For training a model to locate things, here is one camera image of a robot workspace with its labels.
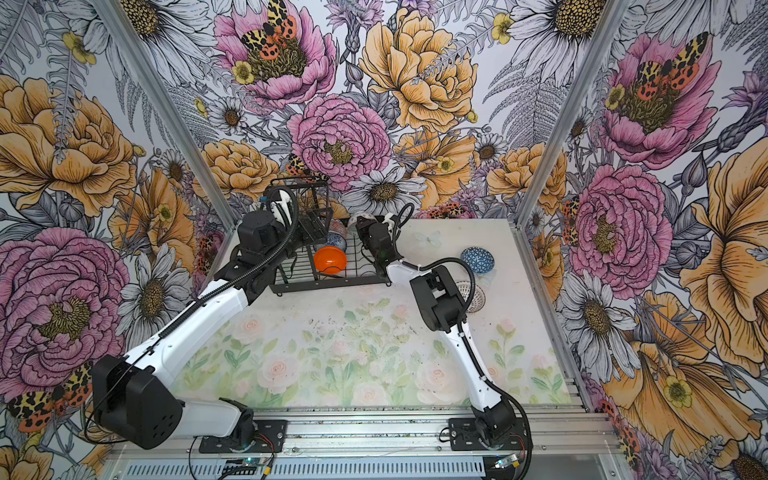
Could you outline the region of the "red patterned ceramic bowl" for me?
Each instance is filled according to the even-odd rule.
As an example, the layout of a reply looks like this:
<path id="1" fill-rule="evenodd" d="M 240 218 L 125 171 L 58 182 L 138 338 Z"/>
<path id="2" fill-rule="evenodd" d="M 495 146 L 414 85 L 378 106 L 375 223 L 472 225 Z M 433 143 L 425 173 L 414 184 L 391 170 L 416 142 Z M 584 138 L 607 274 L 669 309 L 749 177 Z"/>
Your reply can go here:
<path id="1" fill-rule="evenodd" d="M 330 231 L 339 233 L 343 237 L 346 237 L 348 235 L 348 228 L 347 226 L 339 219 L 333 218 L 330 223 L 329 227 Z"/>

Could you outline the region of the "blue floral ceramic bowl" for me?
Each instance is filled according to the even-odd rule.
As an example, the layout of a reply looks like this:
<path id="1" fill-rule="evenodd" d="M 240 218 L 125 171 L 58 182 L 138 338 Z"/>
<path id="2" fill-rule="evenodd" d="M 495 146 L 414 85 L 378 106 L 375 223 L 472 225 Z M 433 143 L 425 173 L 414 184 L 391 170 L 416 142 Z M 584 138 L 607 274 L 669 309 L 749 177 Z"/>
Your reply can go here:
<path id="1" fill-rule="evenodd" d="M 347 250 L 347 240 L 345 236 L 337 231 L 328 232 L 326 245 L 336 247 L 343 252 Z"/>

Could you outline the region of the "orange plastic bowl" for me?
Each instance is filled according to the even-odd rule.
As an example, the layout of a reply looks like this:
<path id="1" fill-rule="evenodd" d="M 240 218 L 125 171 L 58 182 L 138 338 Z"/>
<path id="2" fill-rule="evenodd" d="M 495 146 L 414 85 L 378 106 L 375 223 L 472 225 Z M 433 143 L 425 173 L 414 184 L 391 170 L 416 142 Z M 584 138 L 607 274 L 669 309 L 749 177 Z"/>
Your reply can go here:
<path id="1" fill-rule="evenodd" d="M 332 246 L 319 248 L 313 256 L 313 264 L 319 274 L 337 275 L 347 268 L 346 253 Z"/>

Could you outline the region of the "green patterned ceramic bowl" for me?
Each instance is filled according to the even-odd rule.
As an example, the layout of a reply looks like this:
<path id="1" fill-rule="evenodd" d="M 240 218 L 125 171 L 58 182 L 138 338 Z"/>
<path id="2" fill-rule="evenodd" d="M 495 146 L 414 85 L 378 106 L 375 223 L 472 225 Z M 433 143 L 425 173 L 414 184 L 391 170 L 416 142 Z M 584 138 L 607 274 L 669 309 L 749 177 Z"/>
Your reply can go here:
<path id="1" fill-rule="evenodd" d="M 375 219 L 375 217 L 374 217 L 373 215 L 369 214 L 369 213 L 366 213 L 366 212 L 358 212 L 358 213 L 354 213 L 354 214 L 351 214 L 351 215 L 350 215 L 350 218 L 349 218 L 349 223 L 348 223 L 348 225 L 349 225 L 349 226 L 352 226 L 353 224 L 355 224 L 355 223 L 356 223 L 356 222 L 358 222 L 359 220 L 366 220 L 366 219 L 368 219 L 368 220 L 374 220 L 374 219 Z"/>

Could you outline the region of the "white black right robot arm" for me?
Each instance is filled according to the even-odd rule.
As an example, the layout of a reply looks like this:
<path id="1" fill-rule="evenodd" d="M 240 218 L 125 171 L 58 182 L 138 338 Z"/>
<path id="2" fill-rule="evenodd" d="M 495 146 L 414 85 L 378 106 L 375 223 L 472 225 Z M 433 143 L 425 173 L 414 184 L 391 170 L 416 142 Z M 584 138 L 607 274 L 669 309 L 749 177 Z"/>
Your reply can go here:
<path id="1" fill-rule="evenodd" d="M 410 286 L 425 326 L 441 336 L 444 348 L 458 363 L 480 443 L 494 449 L 515 439 L 526 452 L 532 452 L 527 413 L 516 398 L 493 382 L 468 324 L 477 287 L 474 272 L 456 257 L 444 257 L 427 265 L 408 261 L 397 246 L 404 224 L 396 215 L 382 220 L 354 217 L 354 229 L 376 271 L 393 285 Z"/>

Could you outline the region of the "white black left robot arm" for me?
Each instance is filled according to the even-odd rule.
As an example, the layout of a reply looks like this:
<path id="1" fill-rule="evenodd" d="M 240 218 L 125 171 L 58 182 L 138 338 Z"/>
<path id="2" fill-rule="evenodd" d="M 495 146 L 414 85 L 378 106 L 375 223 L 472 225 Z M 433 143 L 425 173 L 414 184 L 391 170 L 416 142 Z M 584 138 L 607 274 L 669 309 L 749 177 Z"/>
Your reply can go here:
<path id="1" fill-rule="evenodd" d="M 278 204 L 247 213 L 238 245 L 199 299 L 123 356 L 107 355 L 93 366 L 88 425 L 145 450 L 186 437 L 213 437 L 228 448 L 247 449 L 256 437 L 252 408 L 230 399 L 183 400 L 170 388 L 221 326 L 275 283 L 287 259 L 326 238 L 332 217 L 329 207 L 295 212 Z"/>

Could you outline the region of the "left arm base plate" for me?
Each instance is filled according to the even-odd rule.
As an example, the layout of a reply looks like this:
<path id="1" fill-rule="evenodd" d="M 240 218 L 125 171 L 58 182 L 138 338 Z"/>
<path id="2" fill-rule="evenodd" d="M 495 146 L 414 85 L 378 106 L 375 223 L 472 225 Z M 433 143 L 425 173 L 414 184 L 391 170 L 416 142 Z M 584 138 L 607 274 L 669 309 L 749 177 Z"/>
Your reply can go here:
<path id="1" fill-rule="evenodd" d="M 257 419 L 246 435 L 233 434 L 229 437 L 204 436 L 198 451 L 202 454 L 224 453 L 281 453 L 287 437 L 286 420 Z"/>

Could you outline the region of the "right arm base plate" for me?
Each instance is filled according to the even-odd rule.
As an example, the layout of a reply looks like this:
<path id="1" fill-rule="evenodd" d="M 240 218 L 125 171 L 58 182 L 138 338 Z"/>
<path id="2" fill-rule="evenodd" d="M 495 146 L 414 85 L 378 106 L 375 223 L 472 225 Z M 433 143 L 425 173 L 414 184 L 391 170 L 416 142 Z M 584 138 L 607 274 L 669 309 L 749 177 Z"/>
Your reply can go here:
<path id="1" fill-rule="evenodd" d="M 448 420 L 448 435 L 453 451 L 518 451 L 528 450 L 522 426 L 515 427 L 508 433 L 498 436 L 489 443 L 484 443 L 476 428 L 476 422 L 470 418 L 451 418 Z"/>

